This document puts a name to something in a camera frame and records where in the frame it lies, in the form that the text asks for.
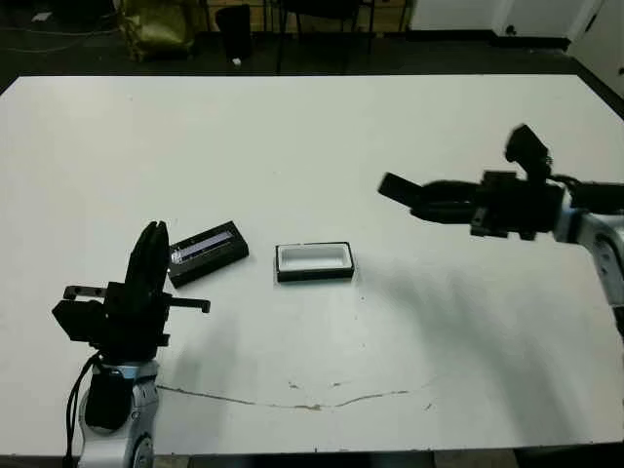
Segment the black object with label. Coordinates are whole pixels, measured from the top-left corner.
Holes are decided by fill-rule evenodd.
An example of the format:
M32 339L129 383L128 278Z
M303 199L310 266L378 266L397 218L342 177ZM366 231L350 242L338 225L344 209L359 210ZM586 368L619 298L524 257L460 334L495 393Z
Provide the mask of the black object with label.
M176 288L250 254L234 222L184 239L169 247L169 279Z

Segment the white wall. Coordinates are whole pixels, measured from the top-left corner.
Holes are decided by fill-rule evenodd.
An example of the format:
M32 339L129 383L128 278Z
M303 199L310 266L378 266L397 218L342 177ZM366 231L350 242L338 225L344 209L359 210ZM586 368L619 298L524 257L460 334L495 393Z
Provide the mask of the white wall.
M599 0L415 0L411 29L492 29L520 37L573 39Z
M516 0L494 32L504 35L513 24L522 37L567 37L581 8L588 0Z
M624 97L624 6L621 0L605 0L592 28L581 30L568 53Z
M500 0L416 0L411 29L491 29Z

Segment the yellow bag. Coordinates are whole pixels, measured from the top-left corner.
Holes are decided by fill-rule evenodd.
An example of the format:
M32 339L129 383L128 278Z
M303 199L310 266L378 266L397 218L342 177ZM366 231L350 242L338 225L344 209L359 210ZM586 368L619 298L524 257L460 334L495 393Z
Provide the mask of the yellow bag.
M132 59L190 54L195 31L189 9L172 0L122 0L119 27Z

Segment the dark floor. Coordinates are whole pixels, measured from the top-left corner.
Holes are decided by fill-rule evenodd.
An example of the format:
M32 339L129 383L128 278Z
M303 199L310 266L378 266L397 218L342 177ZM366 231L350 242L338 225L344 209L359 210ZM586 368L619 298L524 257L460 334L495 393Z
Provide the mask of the dark floor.
M0 93L21 75L276 74L278 38L273 34L256 34L253 54L240 67L226 60L218 34L199 36L193 58L138 63L129 60L113 18L53 15L31 22L34 13L47 10L34 1L0 0ZM87 36L49 34L94 29ZM395 35L373 39L369 53L366 35L304 35L287 39L282 63L287 75L482 73L576 73L624 118L624 101L561 50L493 47L487 40L414 41Z

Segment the white table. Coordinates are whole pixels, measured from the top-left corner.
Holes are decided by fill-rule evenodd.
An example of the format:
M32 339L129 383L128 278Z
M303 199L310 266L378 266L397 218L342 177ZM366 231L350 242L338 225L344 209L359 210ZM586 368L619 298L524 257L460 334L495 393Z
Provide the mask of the white table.
M624 178L622 122L572 76L19 79L0 97L0 453L62 453L90 350L51 309L66 285L122 280L151 219L172 242L233 219L251 249L177 293L212 313L172 310L158 355L159 384L251 404L161 391L158 453L622 440L622 348L590 256L376 193L386 171L513 170L522 122L557 172ZM276 244L344 240L351 283L276 284Z

